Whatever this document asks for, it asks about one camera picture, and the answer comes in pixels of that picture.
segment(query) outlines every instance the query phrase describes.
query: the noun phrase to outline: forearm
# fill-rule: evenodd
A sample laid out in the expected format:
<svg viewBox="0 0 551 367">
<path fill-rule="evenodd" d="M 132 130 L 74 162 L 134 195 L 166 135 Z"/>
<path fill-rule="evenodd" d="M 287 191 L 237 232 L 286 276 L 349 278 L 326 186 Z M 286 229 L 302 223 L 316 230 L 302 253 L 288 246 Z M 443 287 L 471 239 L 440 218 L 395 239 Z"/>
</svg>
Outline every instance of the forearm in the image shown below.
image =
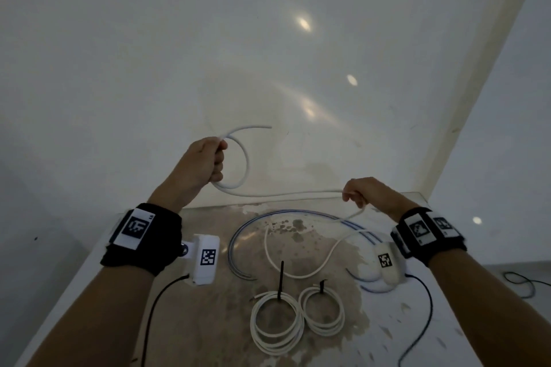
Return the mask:
<svg viewBox="0 0 551 367">
<path fill-rule="evenodd" d="M 63 315 L 28 367 L 128 365 L 153 275 L 105 267 Z"/>
<path fill-rule="evenodd" d="M 551 365 L 551 325 L 463 250 L 429 268 L 484 366 Z"/>
</svg>

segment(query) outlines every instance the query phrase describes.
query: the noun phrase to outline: black cable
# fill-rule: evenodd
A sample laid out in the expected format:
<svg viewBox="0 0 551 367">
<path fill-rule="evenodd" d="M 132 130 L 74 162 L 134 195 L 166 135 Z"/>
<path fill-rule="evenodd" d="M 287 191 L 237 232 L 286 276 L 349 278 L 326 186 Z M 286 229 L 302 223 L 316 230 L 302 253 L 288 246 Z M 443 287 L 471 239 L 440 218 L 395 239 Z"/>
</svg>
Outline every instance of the black cable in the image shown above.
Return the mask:
<svg viewBox="0 0 551 367">
<path fill-rule="evenodd" d="M 515 281 L 507 278 L 508 274 L 514 274 L 516 276 L 522 277 L 524 280 L 521 280 L 519 282 L 515 282 Z M 501 273 L 501 275 L 509 283 L 513 283 L 513 284 L 526 284 L 526 283 L 528 283 L 530 285 L 530 293 L 527 296 L 519 296 L 521 299 L 531 299 L 536 295 L 536 287 L 534 286 L 534 283 L 541 283 L 541 284 L 545 284 L 547 286 L 551 286 L 551 284 L 549 284 L 549 283 L 541 282 L 539 280 L 529 279 L 528 277 L 525 277 L 525 276 L 523 276 L 522 274 L 519 274 L 519 273 L 515 273 L 514 271 L 506 271 L 505 273 Z"/>
<path fill-rule="evenodd" d="M 187 278 L 189 278 L 189 274 L 186 274 L 185 276 L 182 276 L 182 277 L 178 277 L 176 280 L 171 281 L 163 288 L 163 290 L 159 292 L 159 294 L 157 294 L 157 297 L 153 301 L 153 305 L 151 306 L 151 310 L 149 311 L 147 326 L 145 327 L 145 339 L 143 341 L 143 351 L 141 352 L 141 367 L 145 366 L 145 355 L 147 354 L 147 342 L 149 340 L 149 327 L 151 326 L 151 318 L 153 317 L 153 311 L 155 310 L 155 305 L 157 304 L 157 301 L 159 300 L 161 295 L 165 292 L 165 290 L 167 290 L 175 282 L 179 282 L 180 280 L 185 280 Z"/>
<path fill-rule="evenodd" d="M 406 277 L 410 277 L 410 278 L 414 278 L 416 279 L 419 283 L 421 283 L 423 285 L 423 287 L 425 288 L 427 294 L 429 295 L 429 301 L 430 301 L 430 313 L 429 313 L 429 318 L 427 319 L 426 321 L 426 324 L 425 324 L 425 327 L 423 328 L 423 330 L 421 331 L 421 333 L 419 334 L 419 336 L 415 339 L 415 341 L 413 341 L 410 346 L 408 348 L 406 348 L 406 350 L 403 352 L 403 354 L 400 356 L 400 358 L 398 359 L 398 367 L 401 367 L 402 365 L 402 361 L 404 360 L 404 358 L 406 358 L 406 356 L 410 353 L 411 350 L 413 350 L 413 347 L 415 347 L 417 345 L 417 343 L 421 340 L 421 338 L 423 338 L 423 335 L 425 335 L 425 332 L 426 330 L 429 328 L 429 325 L 430 325 L 430 322 L 432 320 L 432 311 L 433 311 L 433 306 L 432 306 L 432 296 L 430 294 L 430 290 L 429 288 L 426 286 L 426 284 L 419 278 L 419 277 L 416 277 L 416 276 L 413 276 L 411 274 L 406 274 Z"/>
</svg>

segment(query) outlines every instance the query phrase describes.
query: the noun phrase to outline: black cable tie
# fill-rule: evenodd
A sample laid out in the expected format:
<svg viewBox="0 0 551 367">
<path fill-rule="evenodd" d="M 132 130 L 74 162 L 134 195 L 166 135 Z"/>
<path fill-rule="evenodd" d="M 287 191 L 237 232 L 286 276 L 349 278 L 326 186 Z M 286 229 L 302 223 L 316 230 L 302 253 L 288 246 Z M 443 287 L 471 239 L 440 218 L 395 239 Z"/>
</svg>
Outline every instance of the black cable tie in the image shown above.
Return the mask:
<svg viewBox="0 0 551 367">
<path fill-rule="evenodd" d="M 282 289 L 283 289 L 283 260 L 281 261 L 281 270 L 279 271 L 279 289 L 277 290 L 277 300 L 281 300 Z"/>
</svg>

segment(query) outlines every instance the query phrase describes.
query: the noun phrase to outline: white device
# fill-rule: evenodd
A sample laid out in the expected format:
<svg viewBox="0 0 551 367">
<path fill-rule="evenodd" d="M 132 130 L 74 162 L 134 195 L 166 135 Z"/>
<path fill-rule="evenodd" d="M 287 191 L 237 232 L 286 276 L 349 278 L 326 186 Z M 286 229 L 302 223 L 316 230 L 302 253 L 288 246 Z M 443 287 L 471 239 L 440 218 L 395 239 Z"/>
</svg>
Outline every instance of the white device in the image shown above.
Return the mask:
<svg viewBox="0 0 551 367">
<path fill-rule="evenodd" d="M 406 280 L 406 261 L 394 242 L 375 246 L 375 255 L 381 267 L 381 276 L 386 284 L 396 286 Z"/>
<path fill-rule="evenodd" d="M 193 242 L 182 241 L 183 255 L 189 259 L 189 280 L 196 285 L 210 284 L 216 275 L 220 238 L 216 235 L 193 235 Z"/>
</svg>

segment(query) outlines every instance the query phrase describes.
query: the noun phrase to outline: black wristband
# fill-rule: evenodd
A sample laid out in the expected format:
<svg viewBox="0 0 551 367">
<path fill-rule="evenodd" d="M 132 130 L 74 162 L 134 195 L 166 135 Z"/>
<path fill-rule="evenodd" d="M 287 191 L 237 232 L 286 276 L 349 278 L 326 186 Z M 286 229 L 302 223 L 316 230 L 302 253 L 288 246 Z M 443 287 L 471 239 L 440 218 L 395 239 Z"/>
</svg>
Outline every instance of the black wristband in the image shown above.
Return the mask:
<svg viewBox="0 0 551 367">
<path fill-rule="evenodd" d="M 426 207 L 408 210 L 392 230 L 391 237 L 402 255 L 414 257 L 425 266 L 435 254 L 452 249 L 467 251 L 465 238 L 437 212 Z"/>
<path fill-rule="evenodd" d="M 100 264 L 141 267 L 157 276 L 182 252 L 182 218 L 155 204 L 140 204 L 136 210 L 122 219 Z"/>
</svg>

